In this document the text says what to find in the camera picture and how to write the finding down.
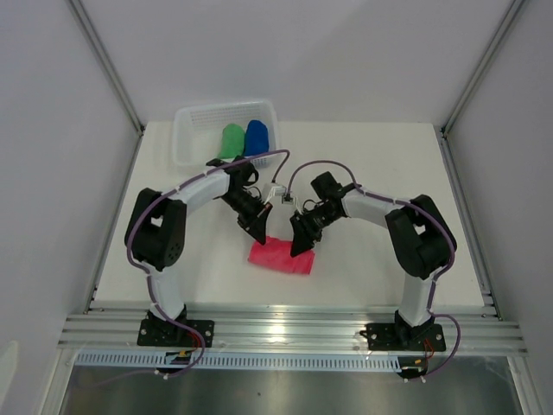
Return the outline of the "pink towel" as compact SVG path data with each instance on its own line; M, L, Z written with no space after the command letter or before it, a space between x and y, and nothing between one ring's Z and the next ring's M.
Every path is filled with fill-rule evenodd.
M290 255L292 242L266 237L265 244L255 241L251 246L248 262L271 271L309 275L315 262L315 252L308 250L295 257Z

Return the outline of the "blue towel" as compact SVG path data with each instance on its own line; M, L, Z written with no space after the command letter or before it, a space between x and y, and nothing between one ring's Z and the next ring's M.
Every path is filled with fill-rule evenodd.
M256 156L270 149L269 132L267 126L259 121L252 120L245 131L245 147L243 156Z

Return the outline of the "green towel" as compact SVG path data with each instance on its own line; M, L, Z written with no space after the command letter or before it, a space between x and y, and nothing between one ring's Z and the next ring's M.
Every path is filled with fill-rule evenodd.
M222 131L218 158L242 156L245 149L245 130L238 124L228 124Z

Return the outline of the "white plastic basket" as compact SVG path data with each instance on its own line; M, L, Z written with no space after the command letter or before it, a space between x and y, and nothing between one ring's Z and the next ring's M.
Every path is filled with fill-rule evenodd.
M277 113L269 100L192 105L175 113L172 156L179 167L197 167L215 158L221 149L223 130L229 124L246 128L262 122L268 130L269 149L280 148Z

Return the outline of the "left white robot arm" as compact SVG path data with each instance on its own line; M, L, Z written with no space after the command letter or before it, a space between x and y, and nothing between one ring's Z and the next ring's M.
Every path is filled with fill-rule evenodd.
M253 163L244 158L232 163L213 159L207 170L165 193L152 188L139 192L124 244L130 265L146 274L149 311L161 320L156 333L166 344L179 345L188 334L187 324L177 318L185 308L178 276L169 269L184 251L188 216L221 199L238 215L238 225L265 244L272 205L247 191L258 178Z

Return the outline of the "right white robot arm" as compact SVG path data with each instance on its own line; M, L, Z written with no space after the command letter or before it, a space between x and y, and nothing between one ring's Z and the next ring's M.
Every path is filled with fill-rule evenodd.
M415 348L426 336L435 281L454 263L457 243L434 200L425 194L410 200L379 195L352 182L346 186L325 172L311 187L319 202L290 218L296 257L321 241L322 231L342 218L365 220L388 231L397 262L405 272L403 298L394 336L403 348Z

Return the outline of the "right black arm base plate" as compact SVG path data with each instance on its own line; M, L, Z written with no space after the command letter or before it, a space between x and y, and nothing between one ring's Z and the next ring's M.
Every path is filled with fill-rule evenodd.
M411 328L395 323L368 323L359 334L371 351L445 352L442 326L433 321Z

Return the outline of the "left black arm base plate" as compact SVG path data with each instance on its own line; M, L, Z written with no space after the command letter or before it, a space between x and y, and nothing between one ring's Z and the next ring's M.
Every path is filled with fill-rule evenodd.
M189 320L185 321L185 324L203 336L207 348L212 346L215 321ZM199 348L200 340L188 330L153 317L141 321L137 334L137 345L159 348Z

